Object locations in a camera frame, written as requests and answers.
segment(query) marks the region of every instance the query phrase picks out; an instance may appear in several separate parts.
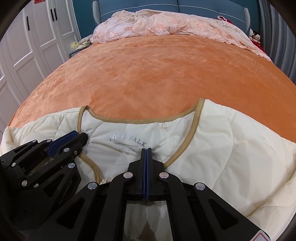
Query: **upholstered headboard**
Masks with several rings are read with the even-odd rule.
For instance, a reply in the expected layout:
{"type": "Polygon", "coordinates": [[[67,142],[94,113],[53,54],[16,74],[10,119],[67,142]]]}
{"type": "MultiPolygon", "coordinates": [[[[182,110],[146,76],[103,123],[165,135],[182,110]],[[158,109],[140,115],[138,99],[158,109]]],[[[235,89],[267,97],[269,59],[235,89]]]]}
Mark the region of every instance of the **upholstered headboard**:
{"type": "Polygon", "coordinates": [[[98,24],[106,21],[115,12],[121,10],[136,12],[141,9],[180,12],[208,18],[217,18],[221,15],[246,34],[250,31],[248,9],[229,0],[94,0],[93,2],[94,19],[98,24]]]}

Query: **pink lace blanket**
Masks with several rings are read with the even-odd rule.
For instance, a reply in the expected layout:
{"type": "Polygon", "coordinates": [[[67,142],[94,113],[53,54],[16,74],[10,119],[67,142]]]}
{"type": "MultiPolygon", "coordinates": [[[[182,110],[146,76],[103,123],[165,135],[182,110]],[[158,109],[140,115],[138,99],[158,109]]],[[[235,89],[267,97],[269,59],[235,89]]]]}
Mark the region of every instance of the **pink lace blanket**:
{"type": "Polygon", "coordinates": [[[98,25],[91,37],[92,43],[106,43],[136,36],[187,34],[206,37],[247,49],[271,59],[235,25],[218,19],[177,12],[143,9],[137,12],[119,11],[98,25]]]}

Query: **blue gripper pad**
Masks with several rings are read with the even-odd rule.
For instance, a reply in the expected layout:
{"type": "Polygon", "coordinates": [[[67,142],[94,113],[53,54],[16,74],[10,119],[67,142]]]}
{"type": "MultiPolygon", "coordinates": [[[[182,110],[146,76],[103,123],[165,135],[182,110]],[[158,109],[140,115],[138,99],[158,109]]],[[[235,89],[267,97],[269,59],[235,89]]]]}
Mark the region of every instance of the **blue gripper pad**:
{"type": "Polygon", "coordinates": [[[148,159],[148,150],[145,153],[146,157],[146,199],[150,198],[150,174],[149,174],[149,159],[148,159]]]}
{"type": "Polygon", "coordinates": [[[142,196],[143,197],[146,197],[146,162],[147,162],[147,159],[146,159],[146,153],[147,153],[147,150],[145,150],[145,153],[144,153],[144,163],[143,163],[143,183],[142,183],[142,196]]]}
{"type": "Polygon", "coordinates": [[[49,145],[49,149],[47,151],[48,156],[54,156],[57,153],[57,150],[67,142],[71,141],[74,137],[78,136],[79,133],[77,131],[71,131],[68,134],[56,139],[49,145]]]}

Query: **orange bedspread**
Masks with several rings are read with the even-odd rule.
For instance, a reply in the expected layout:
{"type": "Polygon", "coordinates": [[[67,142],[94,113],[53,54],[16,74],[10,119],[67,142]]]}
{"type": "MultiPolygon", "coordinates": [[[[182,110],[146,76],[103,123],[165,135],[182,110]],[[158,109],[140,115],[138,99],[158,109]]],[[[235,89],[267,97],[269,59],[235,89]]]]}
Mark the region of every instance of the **orange bedspread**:
{"type": "Polygon", "coordinates": [[[33,91],[10,126],[83,105],[108,118],[165,118],[200,97],[296,142],[296,86],[280,69],[248,50],[187,35],[133,37],[83,50],[33,91]]]}

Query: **white wardrobe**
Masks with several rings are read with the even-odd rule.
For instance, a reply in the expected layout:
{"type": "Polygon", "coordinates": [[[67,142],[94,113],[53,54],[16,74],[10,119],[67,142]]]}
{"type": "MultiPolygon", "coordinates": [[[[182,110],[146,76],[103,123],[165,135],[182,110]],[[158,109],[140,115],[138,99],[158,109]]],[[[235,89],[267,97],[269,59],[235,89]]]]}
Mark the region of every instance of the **white wardrobe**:
{"type": "Polygon", "coordinates": [[[20,104],[79,41],[71,0],[31,1],[0,42],[0,139],[20,104]]]}

